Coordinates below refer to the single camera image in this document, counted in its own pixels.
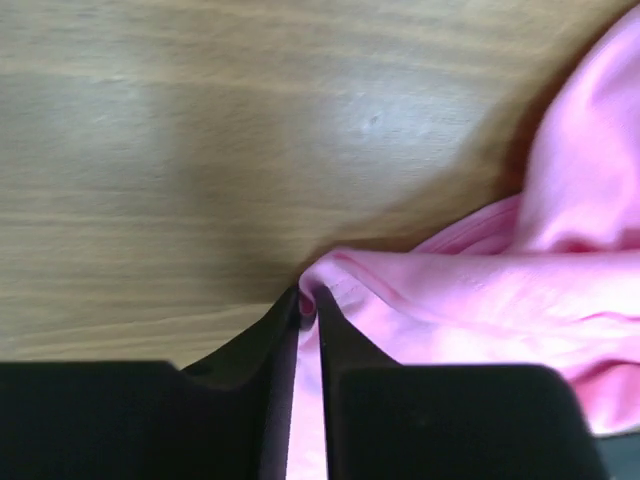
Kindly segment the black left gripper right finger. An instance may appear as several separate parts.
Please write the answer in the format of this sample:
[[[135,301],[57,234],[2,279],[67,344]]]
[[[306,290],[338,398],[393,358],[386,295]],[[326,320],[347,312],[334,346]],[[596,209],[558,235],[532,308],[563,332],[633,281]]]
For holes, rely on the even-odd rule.
[[[540,365],[407,366],[314,292],[332,479],[605,479],[569,386]]]

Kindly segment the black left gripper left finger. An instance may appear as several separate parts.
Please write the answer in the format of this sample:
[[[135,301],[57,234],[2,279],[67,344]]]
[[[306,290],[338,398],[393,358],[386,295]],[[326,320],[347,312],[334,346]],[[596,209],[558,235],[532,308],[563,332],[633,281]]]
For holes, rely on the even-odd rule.
[[[282,479],[298,293],[185,368],[167,361],[5,362],[5,479]]]

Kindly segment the pink polo shirt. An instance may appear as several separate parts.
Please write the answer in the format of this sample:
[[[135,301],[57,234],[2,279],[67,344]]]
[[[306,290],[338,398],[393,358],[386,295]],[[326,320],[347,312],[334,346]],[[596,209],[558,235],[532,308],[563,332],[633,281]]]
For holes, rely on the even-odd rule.
[[[407,253],[335,249],[300,277],[404,364],[557,370],[593,433],[639,424],[639,12],[548,109],[520,194]]]

